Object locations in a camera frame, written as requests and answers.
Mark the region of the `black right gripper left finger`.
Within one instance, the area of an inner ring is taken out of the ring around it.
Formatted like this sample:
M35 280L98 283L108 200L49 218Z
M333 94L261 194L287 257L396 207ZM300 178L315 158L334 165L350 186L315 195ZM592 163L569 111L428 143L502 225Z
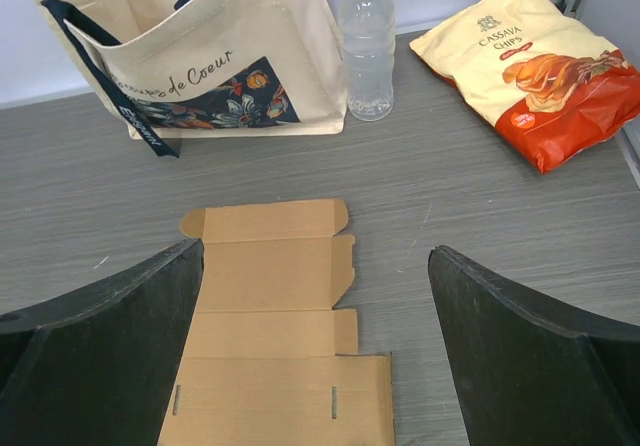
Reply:
M4 445L155 445L204 269L183 240L1 317Z

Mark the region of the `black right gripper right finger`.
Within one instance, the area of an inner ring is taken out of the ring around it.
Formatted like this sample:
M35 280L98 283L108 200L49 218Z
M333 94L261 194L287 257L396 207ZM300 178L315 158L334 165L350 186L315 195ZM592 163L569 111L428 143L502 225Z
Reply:
M638 444L638 326L448 246L432 250L428 275L470 444Z

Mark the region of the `brown cardboard box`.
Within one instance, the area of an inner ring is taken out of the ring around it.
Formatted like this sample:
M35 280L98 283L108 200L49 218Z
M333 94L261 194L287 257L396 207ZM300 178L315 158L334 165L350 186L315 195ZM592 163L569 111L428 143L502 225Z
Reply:
M359 351L340 199L202 208L203 279L163 445L391 445L391 359Z

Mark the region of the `cassava chips bag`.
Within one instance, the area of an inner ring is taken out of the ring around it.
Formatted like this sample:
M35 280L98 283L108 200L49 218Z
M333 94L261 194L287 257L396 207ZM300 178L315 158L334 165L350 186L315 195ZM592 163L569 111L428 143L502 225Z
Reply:
M550 0L481 0L410 43L541 173L639 114L639 72Z

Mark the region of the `beige canvas tote bag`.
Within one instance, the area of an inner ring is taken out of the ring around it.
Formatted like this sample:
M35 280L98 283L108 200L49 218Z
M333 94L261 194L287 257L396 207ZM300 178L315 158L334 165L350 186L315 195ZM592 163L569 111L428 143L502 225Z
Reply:
M341 132L327 0L35 0L105 108L155 154L175 139Z

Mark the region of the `clear plastic water bottle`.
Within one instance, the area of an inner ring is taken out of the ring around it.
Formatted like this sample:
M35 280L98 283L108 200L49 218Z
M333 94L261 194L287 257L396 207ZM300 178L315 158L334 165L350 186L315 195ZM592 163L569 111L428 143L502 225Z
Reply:
M346 70L348 108L359 120L380 120L394 105L393 0L342 0L337 24Z

